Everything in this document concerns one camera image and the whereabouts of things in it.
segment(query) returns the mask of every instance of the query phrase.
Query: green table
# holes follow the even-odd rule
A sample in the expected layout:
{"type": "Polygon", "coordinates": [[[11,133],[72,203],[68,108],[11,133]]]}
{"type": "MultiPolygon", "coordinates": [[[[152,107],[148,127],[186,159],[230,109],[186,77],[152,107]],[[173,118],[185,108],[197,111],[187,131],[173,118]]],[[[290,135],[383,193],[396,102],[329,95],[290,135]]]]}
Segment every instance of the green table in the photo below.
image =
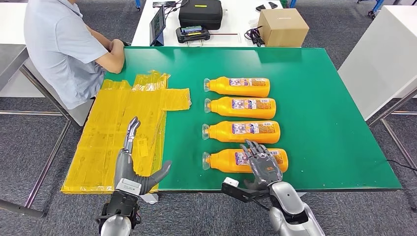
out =
{"type": "Polygon", "coordinates": [[[401,185],[324,49],[129,47],[126,65],[114,81],[133,83],[136,74],[155,69],[171,74],[170,88],[190,88],[190,110],[168,112],[163,160],[172,160],[159,191],[218,191],[225,177],[243,182],[251,174],[202,169],[202,153],[238,148],[236,143],[202,140],[203,123],[251,120],[204,113],[203,79],[265,77],[277,102],[273,120],[289,157],[284,181],[298,191],[396,190],[401,185]]]}

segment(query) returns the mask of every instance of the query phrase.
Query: white tag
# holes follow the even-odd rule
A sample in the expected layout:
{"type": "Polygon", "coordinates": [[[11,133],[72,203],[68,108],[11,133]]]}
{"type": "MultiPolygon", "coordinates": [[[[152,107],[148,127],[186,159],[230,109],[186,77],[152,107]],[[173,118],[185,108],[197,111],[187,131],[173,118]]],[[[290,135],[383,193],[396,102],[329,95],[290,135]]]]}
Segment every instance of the white tag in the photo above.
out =
{"type": "Polygon", "coordinates": [[[226,177],[224,179],[223,183],[226,183],[226,184],[231,185],[233,187],[237,187],[239,185],[239,181],[237,181],[236,179],[232,179],[230,177],[226,177]]]}
{"type": "Polygon", "coordinates": [[[116,186],[116,189],[122,190],[133,195],[139,196],[142,185],[140,183],[133,182],[126,178],[122,178],[116,186]]]}

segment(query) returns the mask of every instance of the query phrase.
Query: bottle label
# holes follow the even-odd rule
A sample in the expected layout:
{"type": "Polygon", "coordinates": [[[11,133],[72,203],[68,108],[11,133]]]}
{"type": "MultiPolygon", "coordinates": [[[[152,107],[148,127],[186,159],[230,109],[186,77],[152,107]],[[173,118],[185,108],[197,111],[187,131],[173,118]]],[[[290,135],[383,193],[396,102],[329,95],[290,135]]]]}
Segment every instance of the bottle label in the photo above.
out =
{"type": "Polygon", "coordinates": [[[247,155],[244,152],[235,152],[236,165],[248,165],[247,155]]]}
{"type": "Polygon", "coordinates": [[[270,99],[232,99],[233,109],[271,109],[270,99]]]}
{"type": "Polygon", "coordinates": [[[230,78],[231,86],[265,86],[266,79],[263,78],[230,78]]]}
{"type": "Polygon", "coordinates": [[[275,127],[272,122],[257,123],[232,123],[234,134],[267,134],[274,133],[275,127]]]}
{"type": "MultiPolygon", "coordinates": [[[[277,161],[278,165],[282,165],[284,163],[282,159],[282,155],[279,151],[271,151],[270,152],[277,161]]],[[[249,165],[249,161],[247,158],[246,153],[242,152],[235,152],[235,159],[236,159],[236,165],[249,165]]]]}

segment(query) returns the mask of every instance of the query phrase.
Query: light blue shirt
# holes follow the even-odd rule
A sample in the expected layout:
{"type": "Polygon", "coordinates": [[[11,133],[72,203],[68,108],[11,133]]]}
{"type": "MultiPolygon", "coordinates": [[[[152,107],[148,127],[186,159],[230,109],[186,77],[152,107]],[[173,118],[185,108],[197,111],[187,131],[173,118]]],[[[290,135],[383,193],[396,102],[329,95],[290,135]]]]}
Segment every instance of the light blue shirt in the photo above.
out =
{"type": "Polygon", "coordinates": [[[68,109],[94,97],[105,70],[94,60],[108,51],[88,31],[77,4],[30,0],[24,34],[30,59],[68,109]]]}

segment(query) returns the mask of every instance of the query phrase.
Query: cardboard box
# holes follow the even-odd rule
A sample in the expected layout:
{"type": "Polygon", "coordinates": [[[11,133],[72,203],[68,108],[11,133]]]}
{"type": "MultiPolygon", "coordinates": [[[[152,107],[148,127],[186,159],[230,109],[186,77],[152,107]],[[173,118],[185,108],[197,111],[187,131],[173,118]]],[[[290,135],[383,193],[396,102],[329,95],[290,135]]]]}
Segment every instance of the cardboard box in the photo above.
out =
{"type": "Polygon", "coordinates": [[[309,29],[295,8],[262,10],[258,26],[267,47],[301,47],[309,29]]]}

